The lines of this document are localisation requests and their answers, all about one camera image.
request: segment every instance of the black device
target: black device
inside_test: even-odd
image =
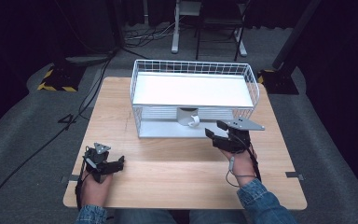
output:
[[[211,130],[205,129],[205,135],[212,139],[213,146],[233,154],[242,153],[247,150],[254,164],[255,175],[261,181],[257,159],[254,152],[250,150],[252,143],[249,131],[263,131],[265,130],[264,126],[243,117],[226,122],[218,120],[216,125],[218,128],[227,131],[227,137],[215,135]]]
[[[107,162],[110,147],[95,143],[95,148],[89,148],[84,155],[86,162],[86,170],[94,177],[95,181],[103,182],[101,176],[111,175],[124,168],[124,156],[120,157],[118,161]]]
[[[94,143],[95,148],[88,147],[84,156],[83,163],[80,170],[80,176],[77,179],[77,185],[75,188],[76,202],[78,210],[81,209],[81,188],[83,186],[83,181],[86,177],[83,178],[84,165],[86,164],[86,170],[95,181],[102,183],[104,181],[105,175],[111,175],[113,173],[122,171],[124,169],[124,156],[120,157],[117,161],[107,161],[109,156],[109,149],[111,147],[104,146],[99,143]]]

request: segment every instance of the gray carpet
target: gray carpet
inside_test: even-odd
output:
[[[255,73],[271,68],[290,32],[289,29],[246,30],[244,43],[248,56],[240,57],[239,63],[250,64]],[[196,39],[193,34],[192,29],[181,33],[177,54],[171,54],[171,36],[131,50],[151,59],[194,61]],[[199,61],[232,63],[234,51],[229,48],[227,51],[229,53],[223,55],[221,51],[204,50]],[[140,57],[121,50],[105,75],[130,77],[136,59]],[[101,65],[88,67],[78,92],[37,91],[49,66],[30,77],[30,94],[0,120],[0,184],[64,127],[57,122],[59,119],[77,114],[102,68]],[[293,78],[299,95],[269,96],[296,171],[305,177],[301,186],[308,208],[293,214],[299,223],[358,223],[358,181],[315,114],[305,94],[301,72],[296,70]],[[92,103],[83,115],[89,118],[91,113]],[[87,125],[86,119],[78,118],[68,131],[6,182],[0,189],[0,223],[74,222],[77,210],[65,207],[62,198],[65,179],[72,172]]]

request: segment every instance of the metal rack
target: metal rack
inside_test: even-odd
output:
[[[204,128],[214,130],[218,119],[250,118],[258,99],[247,63],[134,63],[131,104],[139,137],[204,137]],[[178,107],[197,108],[200,126],[178,124]]]

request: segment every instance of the person's left hand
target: person's left hand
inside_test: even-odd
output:
[[[106,197],[109,194],[113,175],[107,175],[103,183],[95,181],[93,176],[87,171],[84,171],[83,178],[85,179],[81,190],[82,206],[93,204],[103,207]]]

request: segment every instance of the chair leg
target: chair leg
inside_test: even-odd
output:
[[[237,61],[238,53],[240,52],[240,47],[241,47],[241,42],[242,42],[242,36],[243,36],[243,27],[241,28],[240,38],[239,38],[239,41],[237,42],[237,50],[235,51],[234,62]]]

